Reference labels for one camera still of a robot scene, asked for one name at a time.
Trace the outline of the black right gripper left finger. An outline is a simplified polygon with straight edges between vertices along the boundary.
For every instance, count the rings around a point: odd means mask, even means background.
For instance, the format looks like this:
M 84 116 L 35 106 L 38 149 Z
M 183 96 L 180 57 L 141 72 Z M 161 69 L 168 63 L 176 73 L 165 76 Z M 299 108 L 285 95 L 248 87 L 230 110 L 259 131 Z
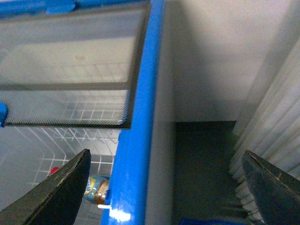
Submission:
M 84 149 L 63 167 L 0 212 L 2 225 L 72 225 L 90 174 Z

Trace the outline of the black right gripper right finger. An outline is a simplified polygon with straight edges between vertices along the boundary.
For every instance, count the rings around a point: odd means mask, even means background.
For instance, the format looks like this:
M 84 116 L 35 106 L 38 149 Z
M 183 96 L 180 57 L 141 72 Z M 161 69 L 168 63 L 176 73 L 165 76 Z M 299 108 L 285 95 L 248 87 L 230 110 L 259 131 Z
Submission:
M 267 225 L 300 223 L 300 181 L 257 154 L 242 157 L 247 186 Z

